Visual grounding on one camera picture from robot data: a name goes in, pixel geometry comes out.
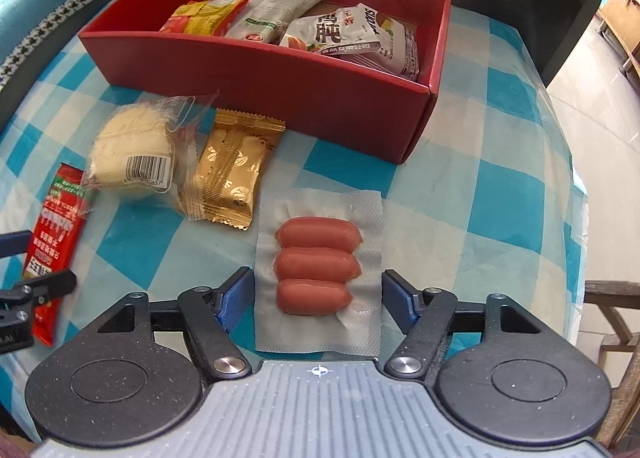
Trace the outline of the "gold foil snack packet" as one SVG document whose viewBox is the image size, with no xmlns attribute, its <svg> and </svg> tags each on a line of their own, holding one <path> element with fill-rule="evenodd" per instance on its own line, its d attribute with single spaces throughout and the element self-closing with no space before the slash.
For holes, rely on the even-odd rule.
<svg viewBox="0 0 640 458">
<path fill-rule="evenodd" d="M 194 167 L 180 189 L 180 207 L 191 221 L 247 230 L 259 181 L 278 147 L 285 122 L 219 108 Z"/>
</svg>

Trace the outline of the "white green snack packet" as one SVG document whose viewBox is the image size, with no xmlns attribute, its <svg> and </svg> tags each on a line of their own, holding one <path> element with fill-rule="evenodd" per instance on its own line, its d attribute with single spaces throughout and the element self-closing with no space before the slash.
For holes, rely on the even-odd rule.
<svg viewBox="0 0 640 458">
<path fill-rule="evenodd" d="M 323 0 L 248 0 L 224 34 L 226 39 L 273 43 L 288 25 Z"/>
</svg>

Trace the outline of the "round white cake packet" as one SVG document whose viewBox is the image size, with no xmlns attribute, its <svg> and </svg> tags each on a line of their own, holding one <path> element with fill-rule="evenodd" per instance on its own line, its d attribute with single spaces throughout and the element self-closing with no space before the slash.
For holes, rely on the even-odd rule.
<svg viewBox="0 0 640 458">
<path fill-rule="evenodd" d="M 178 198 L 198 164 L 198 129 L 219 94 L 119 106 L 94 138 L 81 185 L 133 200 Z"/>
</svg>

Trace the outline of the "vacuum packed sausages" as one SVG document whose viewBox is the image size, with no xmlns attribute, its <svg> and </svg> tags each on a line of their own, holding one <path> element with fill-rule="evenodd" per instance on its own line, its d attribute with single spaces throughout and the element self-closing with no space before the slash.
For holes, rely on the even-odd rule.
<svg viewBox="0 0 640 458">
<path fill-rule="evenodd" d="M 311 188 L 268 192 L 257 219 L 256 350 L 378 354 L 381 194 Z"/>
</svg>

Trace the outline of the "red cardboard box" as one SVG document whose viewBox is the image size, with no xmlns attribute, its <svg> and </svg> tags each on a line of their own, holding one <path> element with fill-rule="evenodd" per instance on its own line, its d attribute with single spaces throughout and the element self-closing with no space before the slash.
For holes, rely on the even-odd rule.
<svg viewBox="0 0 640 458">
<path fill-rule="evenodd" d="M 418 144 L 437 100 L 451 0 L 331 0 L 368 4 L 413 26 L 415 81 L 286 46 L 166 32 L 170 14 L 189 1 L 115 0 L 81 30 L 81 43 L 112 85 L 213 94 L 219 107 L 277 118 L 290 130 L 396 164 Z"/>
</svg>

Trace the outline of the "wooden tv shelf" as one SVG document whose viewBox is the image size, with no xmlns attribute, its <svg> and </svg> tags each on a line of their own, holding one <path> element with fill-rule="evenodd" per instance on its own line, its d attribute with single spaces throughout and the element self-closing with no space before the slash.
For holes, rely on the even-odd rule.
<svg viewBox="0 0 640 458">
<path fill-rule="evenodd" d="M 620 72 L 627 77 L 631 71 L 639 74 L 639 0 L 606 0 L 597 15 L 599 32 L 610 30 L 625 53 Z"/>
</svg>

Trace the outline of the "red long snack packet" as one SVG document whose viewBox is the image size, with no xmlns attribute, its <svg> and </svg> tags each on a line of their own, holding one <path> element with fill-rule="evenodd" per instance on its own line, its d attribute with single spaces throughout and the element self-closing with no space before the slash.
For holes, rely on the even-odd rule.
<svg viewBox="0 0 640 458">
<path fill-rule="evenodd" d="M 83 170 L 66 163 L 56 170 L 27 247 L 24 279 L 70 269 L 90 206 L 83 176 Z"/>
</svg>

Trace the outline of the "white chicken snack packet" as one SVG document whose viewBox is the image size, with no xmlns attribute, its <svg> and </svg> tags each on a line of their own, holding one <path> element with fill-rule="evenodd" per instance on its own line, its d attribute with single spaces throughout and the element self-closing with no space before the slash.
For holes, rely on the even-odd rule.
<svg viewBox="0 0 640 458">
<path fill-rule="evenodd" d="M 410 81 L 420 72 L 414 32 L 363 3 L 293 20 L 280 45 L 340 58 Z"/>
</svg>

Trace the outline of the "yellow red snack packet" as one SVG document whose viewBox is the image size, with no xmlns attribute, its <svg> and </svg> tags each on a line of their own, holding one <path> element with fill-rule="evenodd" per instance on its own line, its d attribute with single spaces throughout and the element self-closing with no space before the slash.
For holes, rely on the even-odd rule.
<svg viewBox="0 0 640 458">
<path fill-rule="evenodd" d="M 189 36 L 224 36 L 249 0 L 190 1 L 180 5 L 160 32 Z"/>
</svg>

